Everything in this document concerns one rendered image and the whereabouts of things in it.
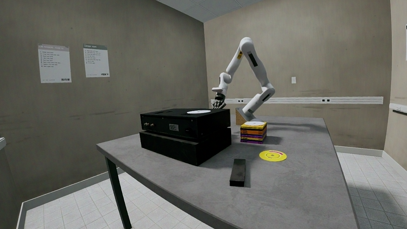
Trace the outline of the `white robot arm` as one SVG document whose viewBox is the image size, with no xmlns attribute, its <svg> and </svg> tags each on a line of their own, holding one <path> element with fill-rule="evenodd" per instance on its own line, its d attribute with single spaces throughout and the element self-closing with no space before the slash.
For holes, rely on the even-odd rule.
<svg viewBox="0 0 407 229">
<path fill-rule="evenodd" d="M 251 38 L 245 37 L 240 41 L 240 46 L 238 47 L 235 56 L 226 69 L 228 74 L 220 74 L 219 87 L 213 87 L 212 91 L 216 93 L 222 93 L 226 96 L 226 92 L 228 89 L 227 84 L 230 84 L 232 82 L 233 75 L 238 69 L 243 56 L 245 56 L 246 59 L 249 61 L 250 67 L 256 78 L 259 80 L 263 91 L 262 94 L 256 94 L 255 97 L 253 97 L 253 99 L 250 100 L 250 102 L 243 108 L 243 112 L 247 116 L 251 116 L 264 102 L 270 99 L 270 97 L 272 97 L 275 93 L 274 87 L 266 76 L 266 69 L 262 61 L 256 54 Z"/>
</svg>

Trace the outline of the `black rectangular box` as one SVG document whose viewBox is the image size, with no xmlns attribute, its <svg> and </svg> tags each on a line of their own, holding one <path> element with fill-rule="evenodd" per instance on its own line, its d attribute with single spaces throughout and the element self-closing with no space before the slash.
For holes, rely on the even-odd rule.
<svg viewBox="0 0 407 229">
<path fill-rule="evenodd" d="M 151 131 L 139 133 L 142 148 L 194 166 L 201 165 L 231 145 L 231 128 L 223 129 L 201 140 Z"/>
</svg>

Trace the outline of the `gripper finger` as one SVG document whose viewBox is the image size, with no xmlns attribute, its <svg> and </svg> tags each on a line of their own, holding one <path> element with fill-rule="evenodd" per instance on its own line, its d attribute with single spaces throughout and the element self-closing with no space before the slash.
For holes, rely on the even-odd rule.
<svg viewBox="0 0 407 229">
<path fill-rule="evenodd" d="M 211 103 L 211 105 L 212 105 L 212 108 L 213 108 L 213 109 L 216 109 L 216 107 L 217 107 L 217 101 L 215 101 L 215 103 L 214 103 L 214 102 Z"/>
<path fill-rule="evenodd" d="M 221 106 L 219 106 L 219 104 L 220 104 L 220 101 L 218 101 L 218 104 L 217 104 L 217 108 L 216 108 L 216 109 L 223 109 L 223 108 L 226 106 L 226 103 L 225 103 L 225 102 L 223 102 Z"/>
</svg>

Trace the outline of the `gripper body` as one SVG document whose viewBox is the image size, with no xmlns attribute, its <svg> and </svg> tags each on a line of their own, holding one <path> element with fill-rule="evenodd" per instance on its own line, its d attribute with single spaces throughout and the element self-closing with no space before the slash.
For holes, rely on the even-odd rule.
<svg viewBox="0 0 407 229">
<path fill-rule="evenodd" d="M 222 103 L 224 102 L 224 100 L 225 100 L 225 95 L 223 95 L 222 93 L 217 93 L 215 96 L 214 103 L 215 103 L 215 101 L 217 101 L 217 104 L 218 104 L 218 101 L 220 101 L 219 106 L 221 106 Z"/>
</svg>

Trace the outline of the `black rectangular block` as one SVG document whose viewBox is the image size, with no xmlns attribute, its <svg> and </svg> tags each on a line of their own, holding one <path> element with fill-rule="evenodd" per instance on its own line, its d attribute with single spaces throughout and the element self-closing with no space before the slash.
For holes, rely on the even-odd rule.
<svg viewBox="0 0 407 229">
<path fill-rule="evenodd" d="M 235 158 L 230 176 L 230 186 L 244 187 L 244 178 L 245 178 L 245 159 Z"/>
</svg>

